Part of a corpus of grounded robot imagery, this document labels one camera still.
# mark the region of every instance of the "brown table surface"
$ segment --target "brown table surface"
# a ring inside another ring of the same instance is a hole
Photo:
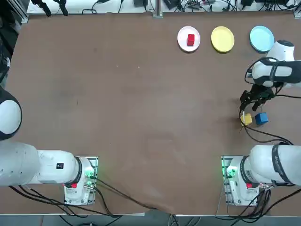
[[[177,32],[198,29],[193,54],[179,49]],[[98,176],[143,203],[175,214],[213,215],[222,188],[222,155],[244,155],[253,142],[238,122],[238,98],[249,65],[264,56],[249,32],[265,25],[275,39],[296,46],[300,21],[292,13],[31,16],[12,59],[7,89],[21,103],[23,123],[14,140],[37,149],[99,156]],[[217,26],[230,28],[235,46],[217,53],[210,43]],[[300,91],[283,91],[300,95]],[[299,100],[275,98],[264,106],[261,129],[298,144]],[[255,135],[257,138],[269,139]],[[61,185],[35,186],[63,199]],[[272,191],[271,203],[293,188]],[[103,189],[114,213],[146,209]],[[1,213],[61,213],[1,188]],[[297,195],[271,215],[301,216]],[[103,211],[100,199],[90,208]],[[230,214],[241,209],[230,207]],[[226,214],[224,196],[219,214]]]

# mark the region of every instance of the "plate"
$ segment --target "plate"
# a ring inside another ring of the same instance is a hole
[[[261,53],[268,52],[274,45],[273,33],[265,26],[256,26],[250,32],[250,42],[253,48]]]
[[[234,35],[227,27],[216,27],[211,33],[211,43],[221,53],[229,52],[233,48],[234,42]]]
[[[188,34],[194,34],[193,46],[187,46]],[[194,27],[186,26],[186,27],[182,27],[179,30],[177,40],[178,40],[178,44],[179,44],[180,48],[183,51],[193,52],[199,47],[199,45],[201,43],[201,36],[198,33],[197,29],[195,29]]]

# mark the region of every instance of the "cube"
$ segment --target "cube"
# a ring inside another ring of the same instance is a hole
[[[187,46],[193,46],[194,44],[194,34],[188,34]]]
[[[257,125],[263,125],[269,121],[268,114],[266,113],[259,113],[255,116],[255,121]]]
[[[244,117],[241,116],[240,117],[241,121],[244,122]],[[247,125],[250,125],[252,123],[252,116],[250,113],[248,114],[245,114],[245,122],[244,124],[247,126]]]

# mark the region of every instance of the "yellow block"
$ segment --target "yellow block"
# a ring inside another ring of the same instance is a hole
[[[234,35],[227,27],[216,27],[211,33],[211,42],[217,51],[226,53],[234,46]]]
[[[241,116],[240,117],[241,121],[243,122],[244,121],[244,117]],[[250,125],[252,123],[252,116],[250,113],[248,114],[245,114],[245,125]]]

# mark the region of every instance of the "yellow plate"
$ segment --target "yellow plate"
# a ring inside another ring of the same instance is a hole
[[[227,27],[216,27],[211,33],[213,47],[222,53],[230,51],[234,46],[234,35]]]

